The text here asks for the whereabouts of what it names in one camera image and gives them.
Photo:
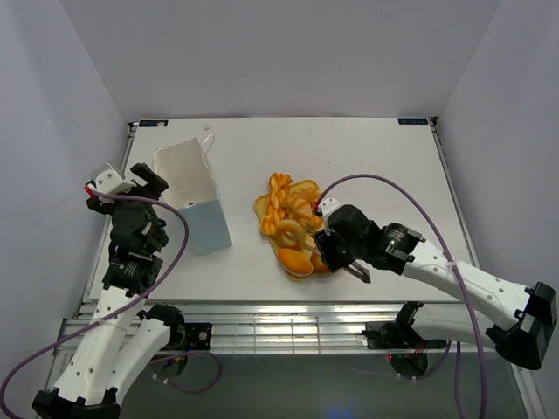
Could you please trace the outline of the metal serving tongs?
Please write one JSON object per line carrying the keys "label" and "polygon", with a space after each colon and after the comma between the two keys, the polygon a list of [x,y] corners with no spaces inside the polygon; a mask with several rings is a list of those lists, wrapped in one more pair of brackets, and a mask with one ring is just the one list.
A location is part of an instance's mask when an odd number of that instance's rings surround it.
{"label": "metal serving tongs", "polygon": [[304,247],[316,255],[327,266],[329,272],[344,270],[364,284],[371,283],[369,270],[341,251],[335,244],[335,240],[325,230],[317,230],[307,223],[307,233],[313,239],[314,244],[305,243]]}

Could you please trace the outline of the blue white paper bag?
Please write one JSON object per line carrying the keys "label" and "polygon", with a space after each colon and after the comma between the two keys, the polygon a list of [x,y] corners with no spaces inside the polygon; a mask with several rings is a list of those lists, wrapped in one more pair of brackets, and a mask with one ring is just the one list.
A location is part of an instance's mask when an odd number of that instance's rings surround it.
{"label": "blue white paper bag", "polygon": [[208,159],[214,140],[211,134],[204,141],[194,138],[159,148],[152,160],[154,172],[169,185],[163,200],[183,214],[189,225],[190,251],[198,257],[232,246]]}

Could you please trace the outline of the small plain donut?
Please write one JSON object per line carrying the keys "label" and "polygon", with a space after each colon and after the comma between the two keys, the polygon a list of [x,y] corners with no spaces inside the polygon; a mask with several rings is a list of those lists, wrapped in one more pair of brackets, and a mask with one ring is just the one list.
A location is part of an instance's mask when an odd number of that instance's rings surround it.
{"label": "small plain donut", "polygon": [[302,244],[306,240],[307,233],[299,223],[286,219],[278,223],[274,236],[280,248],[300,251]]}

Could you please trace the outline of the orange round bun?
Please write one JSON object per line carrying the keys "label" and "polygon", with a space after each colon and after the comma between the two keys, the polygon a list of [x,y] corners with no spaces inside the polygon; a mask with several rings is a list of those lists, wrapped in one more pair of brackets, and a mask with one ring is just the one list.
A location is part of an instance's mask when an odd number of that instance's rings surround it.
{"label": "orange round bun", "polygon": [[314,266],[306,255],[294,249],[282,248],[278,259],[286,272],[296,278],[304,278],[314,272]]}

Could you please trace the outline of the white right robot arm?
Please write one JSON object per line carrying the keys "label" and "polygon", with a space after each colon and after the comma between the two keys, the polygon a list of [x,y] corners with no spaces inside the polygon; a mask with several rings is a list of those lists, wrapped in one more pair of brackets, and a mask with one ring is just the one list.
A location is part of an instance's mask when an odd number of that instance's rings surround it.
{"label": "white right robot arm", "polygon": [[518,367],[542,368],[558,321],[553,287],[543,282],[527,287],[453,261],[419,232],[400,223],[380,227],[351,204],[329,198],[315,211],[324,228],[314,242],[331,272],[344,269],[369,283],[369,271],[360,265],[365,262],[464,303],[445,311],[408,302],[393,325],[373,333],[378,341],[391,347],[414,347],[421,340],[481,343]]}

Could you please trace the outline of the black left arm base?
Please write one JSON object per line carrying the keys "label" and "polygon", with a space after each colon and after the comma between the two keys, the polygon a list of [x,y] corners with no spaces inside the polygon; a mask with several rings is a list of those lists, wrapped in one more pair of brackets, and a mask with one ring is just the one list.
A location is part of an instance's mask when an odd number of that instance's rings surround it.
{"label": "black left arm base", "polygon": [[166,350],[210,350],[213,325],[211,323],[184,323],[170,327]]}

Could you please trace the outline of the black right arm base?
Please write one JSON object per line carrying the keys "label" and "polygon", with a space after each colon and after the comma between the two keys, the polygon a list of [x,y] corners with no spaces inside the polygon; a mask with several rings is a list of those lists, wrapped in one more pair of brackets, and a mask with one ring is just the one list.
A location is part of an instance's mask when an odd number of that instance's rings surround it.
{"label": "black right arm base", "polygon": [[422,338],[410,326],[392,322],[367,322],[362,335],[369,349],[441,349],[448,340]]}

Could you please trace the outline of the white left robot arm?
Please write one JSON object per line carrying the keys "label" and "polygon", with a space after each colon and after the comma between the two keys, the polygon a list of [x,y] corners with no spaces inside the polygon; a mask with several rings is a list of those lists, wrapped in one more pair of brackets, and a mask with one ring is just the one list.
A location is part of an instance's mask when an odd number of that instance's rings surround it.
{"label": "white left robot arm", "polygon": [[107,164],[86,184],[90,210],[111,218],[108,268],[94,315],[78,348],[50,390],[32,403],[41,418],[117,418],[131,385],[161,348],[179,347],[183,324],[174,308],[159,319],[143,310],[168,244],[166,223],[155,212],[167,182],[147,164],[131,171],[142,180],[126,180]]}

